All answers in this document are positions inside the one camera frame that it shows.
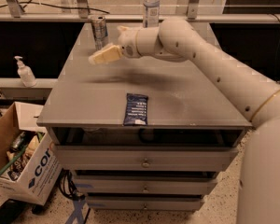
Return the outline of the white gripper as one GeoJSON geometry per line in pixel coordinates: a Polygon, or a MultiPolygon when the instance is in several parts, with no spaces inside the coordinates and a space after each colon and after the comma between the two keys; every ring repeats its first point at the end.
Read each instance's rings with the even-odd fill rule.
{"type": "Polygon", "coordinates": [[[128,58],[138,58],[139,53],[136,46],[138,30],[127,26],[118,26],[119,46],[109,43],[102,49],[94,52],[88,61],[92,65],[110,63],[119,60],[123,54],[128,58]]]}

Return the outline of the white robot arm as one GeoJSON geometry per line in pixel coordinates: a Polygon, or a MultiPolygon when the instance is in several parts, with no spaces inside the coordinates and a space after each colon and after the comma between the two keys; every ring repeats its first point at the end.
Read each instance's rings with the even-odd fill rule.
{"type": "Polygon", "coordinates": [[[118,43],[94,52],[90,63],[123,56],[189,60],[252,123],[255,131],[245,145],[236,224],[280,224],[280,84],[208,43],[184,19],[118,30],[118,43]]]}

